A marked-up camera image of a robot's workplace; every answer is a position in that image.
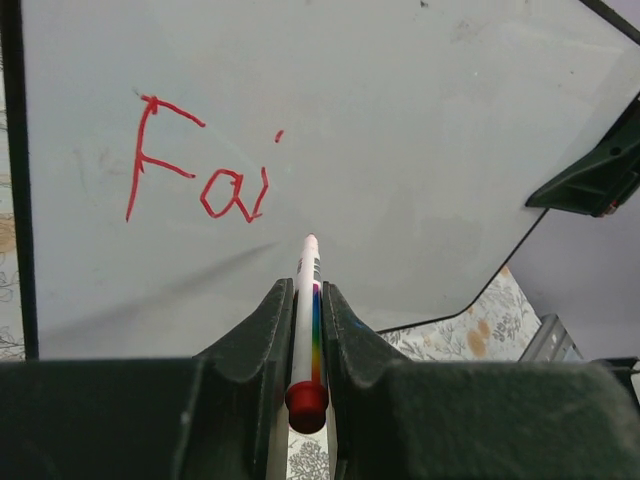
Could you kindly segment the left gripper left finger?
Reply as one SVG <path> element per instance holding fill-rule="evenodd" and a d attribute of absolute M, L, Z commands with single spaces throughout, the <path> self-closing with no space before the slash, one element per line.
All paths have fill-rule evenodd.
<path fill-rule="evenodd" d="M 282 479 L 293 283 L 188 358 L 5 362 L 5 479 Z"/>

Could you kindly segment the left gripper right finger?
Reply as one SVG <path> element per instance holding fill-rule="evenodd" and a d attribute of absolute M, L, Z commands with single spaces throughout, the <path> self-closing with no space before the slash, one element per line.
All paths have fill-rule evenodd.
<path fill-rule="evenodd" d="M 600 362 L 428 362 L 323 286 L 335 479 L 635 479 L 639 412 Z"/>

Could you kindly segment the white whiteboard black frame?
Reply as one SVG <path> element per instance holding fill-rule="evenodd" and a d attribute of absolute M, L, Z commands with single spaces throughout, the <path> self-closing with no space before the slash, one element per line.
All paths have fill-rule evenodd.
<path fill-rule="evenodd" d="M 603 1 L 5 1 L 25 353 L 189 355 L 293 274 L 463 312 L 639 94 Z"/>

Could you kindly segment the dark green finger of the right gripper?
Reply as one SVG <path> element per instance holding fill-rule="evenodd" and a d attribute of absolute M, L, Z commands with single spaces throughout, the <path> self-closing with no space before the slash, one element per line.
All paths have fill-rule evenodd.
<path fill-rule="evenodd" d="M 634 98 L 597 145 L 538 188 L 528 208 L 599 218 L 639 190 L 639 99 Z"/>

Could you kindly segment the red whiteboard marker pen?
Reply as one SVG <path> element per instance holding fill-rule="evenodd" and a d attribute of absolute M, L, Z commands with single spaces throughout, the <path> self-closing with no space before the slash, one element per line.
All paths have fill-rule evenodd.
<path fill-rule="evenodd" d="M 304 240 L 294 281 L 290 384 L 285 395 L 289 425 L 298 433 L 323 428 L 329 405 L 323 353 L 322 279 L 319 243 Z"/>

